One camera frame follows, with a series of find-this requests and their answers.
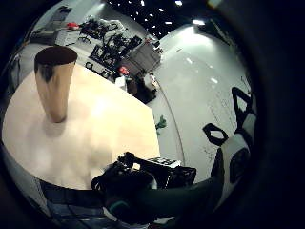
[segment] ceiling light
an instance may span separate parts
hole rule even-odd
[[[189,57],[187,58],[187,61],[188,61],[190,64],[193,63],[192,60],[191,60]]]
[[[199,26],[204,26],[205,25],[204,21],[202,21],[202,20],[193,20],[193,24],[199,25]]]
[[[212,80],[212,82],[214,82],[214,83],[218,83],[218,80],[215,79],[215,78],[211,78],[211,80]]]
[[[174,1],[174,2],[175,2],[175,4],[176,4],[177,6],[179,6],[179,7],[182,6],[182,2],[181,2],[181,1]]]

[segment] gray floor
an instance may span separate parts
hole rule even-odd
[[[69,47],[78,53],[77,63],[84,66],[99,42],[91,38],[90,44],[78,41]],[[29,44],[21,51],[19,74],[16,68],[12,71],[15,86],[33,70],[33,58],[46,47]],[[161,115],[167,120],[167,127],[159,130],[161,156],[196,168],[198,182],[209,177],[217,148],[204,136],[202,127],[212,122],[233,134],[236,123],[231,88],[248,92],[245,70],[228,46],[209,35],[194,34],[192,28],[165,36],[161,47],[161,64],[154,70],[160,88],[147,106],[152,108],[155,122]],[[145,82],[152,86],[147,75]]]

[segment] black electronic device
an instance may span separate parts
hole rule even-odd
[[[134,164],[140,165],[140,171],[152,174],[158,188],[178,188],[193,184],[196,169],[180,166],[180,161],[162,157],[141,159],[132,153],[125,153],[118,161],[132,168]]]

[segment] green object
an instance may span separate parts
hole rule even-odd
[[[158,129],[162,129],[162,128],[165,128],[167,126],[167,123],[166,123],[166,119],[163,117],[163,115],[160,116],[160,120],[157,124],[155,124],[155,129],[158,130]]]

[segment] cart wheel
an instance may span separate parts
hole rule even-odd
[[[92,70],[93,64],[91,62],[87,62],[85,66],[87,69]]]

